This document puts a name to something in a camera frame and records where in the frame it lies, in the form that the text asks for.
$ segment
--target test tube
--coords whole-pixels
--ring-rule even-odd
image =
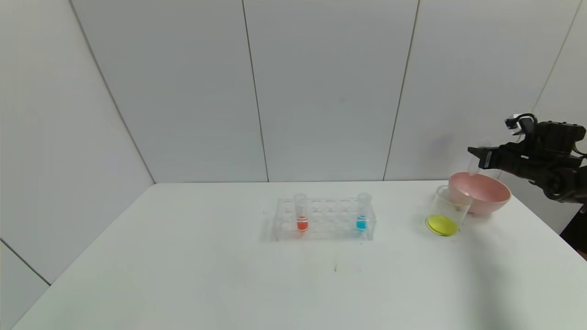
[[[371,195],[360,193],[357,197],[357,228],[359,230],[367,229],[369,220],[369,206],[371,205]]]
[[[293,197],[295,216],[298,222],[298,230],[308,230],[308,198],[306,194],[297,194]]]

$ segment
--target robotic arm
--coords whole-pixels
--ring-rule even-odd
[[[518,143],[493,148],[467,150],[479,158],[479,168],[499,169],[527,179],[540,187],[551,200],[583,204],[587,211],[587,166],[581,162],[587,154],[575,143],[585,137],[585,128],[577,124],[541,122],[531,113],[505,120],[513,135],[524,135]]]

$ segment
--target glass beaker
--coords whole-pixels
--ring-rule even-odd
[[[432,202],[426,226],[435,234],[452,236],[463,224],[473,198],[450,186],[440,186]]]

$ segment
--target test tube with red liquid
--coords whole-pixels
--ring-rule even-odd
[[[308,230],[308,198],[306,194],[297,194],[293,197],[295,216],[298,222],[298,230]]]

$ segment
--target white table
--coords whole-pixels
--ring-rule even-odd
[[[587,262],[516,198],[436,236],[443,183],[155,185],[15,329],[587,329]],[[269,241],[278,197],[363,191],[373,241]]]

